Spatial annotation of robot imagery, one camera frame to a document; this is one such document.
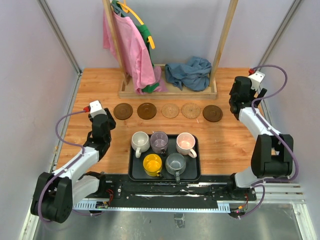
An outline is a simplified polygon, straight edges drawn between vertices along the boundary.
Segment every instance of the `wooden tabletop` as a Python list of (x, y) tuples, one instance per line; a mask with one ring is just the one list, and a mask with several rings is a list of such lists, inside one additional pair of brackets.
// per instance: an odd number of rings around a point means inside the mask
[[(236, 76), (247, 75), (247, 68), (219, 68), (215, 77), (217, 100), (120, 99), (118, 90), (122, 75), (118, 68), (86, 68), (73, 112), (81, 111), (95, 100), (100, 100), (102, 106), (109, 108), (112, 115), (119, 103), (128, 103), (133, 107), (133, 114), (129, 119), (115, 118), (116, 128), (111, 131), (111, 146), (103, 159), (89, 170), (98, 173), (127, 173), (132, 135), (138, 131), (147, 134), (164, 131), (167, 134), (189, 132), (198, 138), (202, 174), (232, 174), (243, 171), (250, 165), (255, 140), (249, 130), (230, 113), (229, 92)], [(153, 103), (157, 108), (156, 116), (150, 120), (140, 119), (137, 114), (138, 106), (145, 102)], [(169, 119), (161, 113), (165, 104), (174, 103), (181, 109), (189, 102), (198, 104), (201, 110), (207, 105), (217, 105), (222, 109), (223, 117), (219, 122), (209, 122), (202, 113), (197, 119), (185, 118), (181, 112), (176, 118)], [(83, 144), (89, 131), (91, 122), (87, 113), (72, 116), (65, 140)], [(78, 147), (63, 144), (57, 167), (67, 163), (79, 150)]]

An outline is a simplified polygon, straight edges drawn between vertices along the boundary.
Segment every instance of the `yellow mug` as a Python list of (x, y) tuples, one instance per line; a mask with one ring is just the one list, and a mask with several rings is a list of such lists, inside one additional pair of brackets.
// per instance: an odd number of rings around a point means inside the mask
[(150, 177), (163, 177), (162, 160), (157, 154), (149, 154), (143, 160), (143, 168)]

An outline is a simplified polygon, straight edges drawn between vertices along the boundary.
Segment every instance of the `purple mug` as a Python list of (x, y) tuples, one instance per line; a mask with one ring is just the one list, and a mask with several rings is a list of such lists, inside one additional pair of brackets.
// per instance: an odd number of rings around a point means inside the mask
[(164, 157), (167, 156), (168, 142), (168, 136), (163, 131), (156, 131), (150, 137), (152, 150), (156, 154), (162, 154)]

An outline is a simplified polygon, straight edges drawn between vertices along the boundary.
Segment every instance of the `wooden rack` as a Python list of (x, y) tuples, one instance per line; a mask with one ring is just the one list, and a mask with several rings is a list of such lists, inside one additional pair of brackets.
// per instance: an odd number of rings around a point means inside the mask
[[(209, 87), (207, 87), (204, 91), (195, 92), (187, 87), (184, 87), (181, 91), (178, 87), (172, 85), (172, 83), (168, 83), (165, 81), (166, 87), (168, 88), (168, 92), (153, 92), (149, 94), (136, 94), (134, 91), (134, 84), (132, 81), (132, 77), (129, 76), (125, 70), (124, 58), (121, 49), (119, 48), (119, 40), (116, 34), (115, 20), (113, 17), (113, 10), (111, 8), (110, 0), (102, 0), (104, 5), (105, 14), (108, 20), (108, 24), (110, 27), (111, 36), (114, 42), (114, 47), (116, 51), (117, 60), (119, 62), (119, 68), (123, 73), (123, 81), (120, 83), (118, 95), (120, 98), (124, 99), (189, 99), (193, 100), (205, 100), (211, 99), (215, 100), (218, 96), (217, 84), (215, 79), (215, 74), (218, 69), (218, 65), (220, 62), (220, 58), (227, 40), (228, 32), (230, 29), (230, 25), (232, 19), (234, 17), (236, 7), (238, 4), (238, 0), (230, 0), (229, 7), (225, 16), (221, 36), (219, 39), (219, 43), (215, 52), (214, 60), (212, 63), (212, 70), (210, 73), (210, 83)], [(164, 70), (165, 64), (155, 64), (155, 66), (161, 66), (162, 70)]]

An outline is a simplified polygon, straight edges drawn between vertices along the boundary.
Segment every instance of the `dark brown coaster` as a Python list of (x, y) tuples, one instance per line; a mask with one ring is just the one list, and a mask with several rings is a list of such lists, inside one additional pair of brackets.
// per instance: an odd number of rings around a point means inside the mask
[(162, 107), (162, 114), (168, 119), (173, 119), (179, 114), (179, 107), (173, 103), (166, 104)]
[(200, 115), (201, 108), (197, 104), (189, 102), (182, 106), (181, 113), (188, 119), (195, 119)]
[(115, 106), (113, 110), (113, 114), (117, 119), (126, 120), (131, 117), (134, 110), (132, 106), (128, 103), (120, 103)]
[(223, 112), (220, 107), (208, 105), (202, 111), (203, 117), (209, 122), (218, 122), (222, 119)]
[(137, 112), (141, 119), (149, 120), (157, 114), (157, 108), (152, 103), (145, 102), (138, 107)]

